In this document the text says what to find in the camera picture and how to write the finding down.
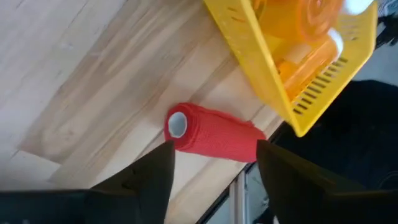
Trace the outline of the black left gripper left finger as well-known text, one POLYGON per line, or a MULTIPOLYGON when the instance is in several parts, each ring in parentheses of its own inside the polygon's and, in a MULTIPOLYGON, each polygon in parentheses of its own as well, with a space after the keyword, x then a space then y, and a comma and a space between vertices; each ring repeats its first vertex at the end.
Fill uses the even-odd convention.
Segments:
POLYGON ((174 170, 166 141, 90 189, 1 192, 1 223, 163 223, 174 170))

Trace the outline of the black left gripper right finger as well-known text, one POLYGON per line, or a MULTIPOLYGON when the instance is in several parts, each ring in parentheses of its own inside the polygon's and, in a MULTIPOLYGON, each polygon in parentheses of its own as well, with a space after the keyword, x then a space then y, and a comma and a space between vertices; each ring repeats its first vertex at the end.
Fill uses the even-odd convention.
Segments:
POLYGON ((266 140, 256 156, 279 223, 397 223, 396 190, 367 190, 266 140))

